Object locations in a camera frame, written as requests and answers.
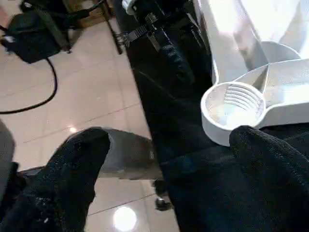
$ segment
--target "beige floor tile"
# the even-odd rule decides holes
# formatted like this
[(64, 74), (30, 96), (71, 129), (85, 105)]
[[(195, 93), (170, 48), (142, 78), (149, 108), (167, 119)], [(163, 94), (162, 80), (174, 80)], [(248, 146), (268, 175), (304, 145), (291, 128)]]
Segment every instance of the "beige floor tile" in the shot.
[(123, 109), (114, 61), (73, 73), (59, 84), (49, 104), (45, 133)]
[(130, 132), (151, 139), (148, 125), (141, 104), (126, 109)]
[(25, 144), (17, 144), (13, 160), (19, 163), (18, 170), (26, 170), (43, 166), (41, 157), (41, 140), (30, 141)]
[(105, 115), (100, 118), (90, 120), (88, 122), (80, 124), (78, 127), (86, 129), (89, 127), (108, 127), (121, 131), (128, 131), (128, 125), (126, 122), (125, 110), (120, 110), (112, 114)]
[(74, 132), (89, 127), (110, 127), (122, 131), (128, 131), (126, 124), (126, 115), (124, 110), (105, 115), (91, 121), (72, 125), (65, 130), (49, 134), (42, 139), (42, 160), (44, 163), (51, 158), (56, 149)]
[(14, 115), (1, 116), (17, 143), (27, 142), (43, 135), (46, 107)]
[(150, 232), (144, 201), (138, 200), (88, 216), (85, 231)]
[[(52, 93), (51, 83), (41, 84), (16, 94), (0, 98), (0, 111), (15, 110), (46, 100)], [(46, 122), (47, 105), (18, 114), (1, 115), (17, 142), (26, 142), (41, 137)]]
[(0, 97), (51, 81), (51, 69), (45, 60), (27, 64), (16, 55), (2, 55)]
[(61, 52), (51, 58), (59, 78), (113, 59), (112, 38), (107, 24), (104, 22), (85, 29), (71, 50), (71, 54)]
[(145, 198), (151, 232), (179, 232), (174, 210), (161, 212), (155, 208), (156, 196)]
[(155, 189), (153, 187), (153, 180), (141, 180), (140, 184), (143, 189), (144, 197), (149, 196), (151, 194), (155, 194)]
[(118, 178), (99, 178), (95, 185), (96, 197), (88, 214), (122, 205), (143, 197), (139, 181)]
[(119, 56), (115, 62), (125, 107), (140, 103), (139, 92), (128, 58), (126, 56)]

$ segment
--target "black fabric glove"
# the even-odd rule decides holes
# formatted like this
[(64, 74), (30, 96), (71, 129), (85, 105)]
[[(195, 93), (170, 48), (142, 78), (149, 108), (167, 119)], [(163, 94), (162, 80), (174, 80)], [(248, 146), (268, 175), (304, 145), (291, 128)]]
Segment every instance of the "black fabric glove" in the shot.
[(272, 231), (309, 230), (309, 160), (290, 145), (299, 142), (297, 137), (286, 142), (247, 126), (230, 135), (235, 159), (273, 223)]
[(109, 148), (101, 128), (70, 137), (19, 196), (0, 231), (82, 232)]

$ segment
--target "white plastic part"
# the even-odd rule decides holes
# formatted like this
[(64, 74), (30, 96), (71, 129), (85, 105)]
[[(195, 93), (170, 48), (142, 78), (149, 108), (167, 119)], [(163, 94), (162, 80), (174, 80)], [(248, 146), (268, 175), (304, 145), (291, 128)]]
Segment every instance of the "white plastic part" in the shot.
[(246, 83), (226, 82), (210, 88), (201, 101), (205, 133), (229, 146), (230, 132), (240, 125), (258, 125), (266, 109), (262, 93)]
[(137, 0), (122, 0), (122, 7), (126, 10), (128, 15), (134, 15), (134, 10), (132, 9), (133, 4)]
[(309, 122), (309, 59), (270, 63), (214, 85), (202, 97), (201, 111), (205, 133), (224, 146), (240, 125)]

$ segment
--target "black cable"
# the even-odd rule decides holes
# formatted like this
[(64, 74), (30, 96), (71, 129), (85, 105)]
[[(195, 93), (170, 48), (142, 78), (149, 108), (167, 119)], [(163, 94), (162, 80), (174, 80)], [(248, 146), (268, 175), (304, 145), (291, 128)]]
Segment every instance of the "black cable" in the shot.
[[(71, 19), (80, 19), (80, 18), (88, 17), (89, 13), (91, 11), (98, 8), (100, 6), (100, 4), (102, 4), (105, 1), (106, 0), (99, 0), (94, 6), (92, 6), (89, 9), (80, 10), (80, 11), (76, 11), (76, 12), (69, 13), (69, 14), (59, 14), (59, 13), (56, 13), (56, 12), (48, 12), (48, 13), (51, 14), (51, 15), (54, 15), (54, 16), (58, 16), (58, 17), (62, 16), (62, 17), (68, 17), (68, 18), (71, 18)], [(10, 31), (7, 28), (4, 28), (1, 25), (0, 25), (0, 30), (4, 31), (7, 35), (12, 35), (12, 33), (10, 33)], [(21, 108), (21, 109), (17, 109), (17, 110), (0, 111), (0, 115), (17, 114), (17, 113), (25, 112), (25, 111), (28, 111), (28, 110), (32, 110), (32, 109), (38, 108), (42, 105), (45, 105), (46, 103), (50, 102), (54, 98), (54, 96), (56, 95), (57, 90), (58, 90), (57, 74), (56, 74), (55, 68), (54, 68), (53, 64), (51, 63), (50, 59), (46, 58), (46, 61), (49, 64), (49, 66), (51, 67), (51, 70), (52, 70), (52, 73), (53, 73), (53, 76), (54, 76), (54, 90), (53, 90), (53, 93), (49, 96), (49, 98), (47, 98), (46, 100), (44, 100), (44, 101), (42, 101), (38, 104), (31, 105), (31, 106), (28, 106), (28, 107), (25, 107), (25, 108)]]
[(46, 100), (44, 100), (44, 101), (42, 101), (38, 104), (31, 105), (31, 106), (28, 106), (28, 107), (25, 107), (25, 108), (21, 108), (21, 109), (17, 109), (17, 110), (0, 111), (0, 115), (17, 114), (17, 113), (25, 112), (25, 111), (28, 111), (28, 110), (32, 110), (32, 109), (38, 108), (42, 105), (45, 105), (46, 103), (50, 102), (54, 98), (54, 96), (56, 95), (57, 90), (58, 90), (57, 74), (56, 74), (55, 68), (54, 68), (53, 64), (51, 63), (50, 59), (46, 58), (46, 61), (49, 64), (49, 66), (51, 67), (51, 70), (52, 70), (53, 75), (54, 75), (54, 90), (53, 90), (53, 93), (49, 96), (49, 98), (47, 98)]

